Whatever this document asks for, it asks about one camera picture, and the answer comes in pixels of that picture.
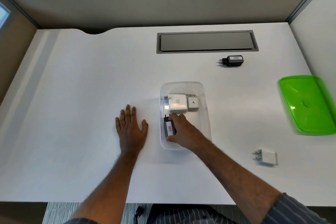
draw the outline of person's right arm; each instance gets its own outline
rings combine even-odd
[[[297,214],[296,210],[303,210],[296,203],[293,203],[290,197],[287,195],[284,197],[277,189],[228,157],[189,123],[184,115],[178,116],[173,113],[169,119],[174,121],[177,133],[175,136],[167,137],[166,140],[178,143],[195,153],[216,176],[252,224],[267,222],[267,218],[270,219],[270,222],[277,224],[275,215],[279,215],[279,218],[285,221],[281,223],[311,223],[309,220],[313,220],[313,217],[305,212],[309,211],[307,208],[303,213]],[[274,212],[274,218],[267,214],[270,210],[272,213]],[[314,224],[322,223],[319,220],[316,219]]]

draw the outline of clear plastic box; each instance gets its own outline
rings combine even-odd
[[[177,114],[183,113],[191,124],[201,131],[206,138],[211,140],[210,120],[204,86],[200,82],[169,82],[163,84],[160,88],[160,143],[162,147],[168,150],[185,149],[176,143],[166,141],[163,118],[169,112],[169,107],[168,100],[164,98],[169,94],[187,94],[198,97],[199,109],[197,111],[177,112]]]

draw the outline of forearm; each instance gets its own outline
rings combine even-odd
[[[112,170],[71,218],[88,218],[100,224],[120,223],[137,154],[121,154]]]
[[[192,151],[223,185],[252,224],[260,224],[281,194],[205,139]]]

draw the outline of shirt sleeve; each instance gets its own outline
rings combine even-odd
[[[283,194],[265,216],[263,224],[328,224],[296,199]]]
[[[87,219],[87,218],[74,218],[74,219],[68,220],[64,224],[99,224],[99,223],[94,220]]]

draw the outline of green lid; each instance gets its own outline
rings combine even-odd
[[[280,89],[296,127],[307,134],[334,134],[335,106],[321,78],[312,75],[284,77]]]

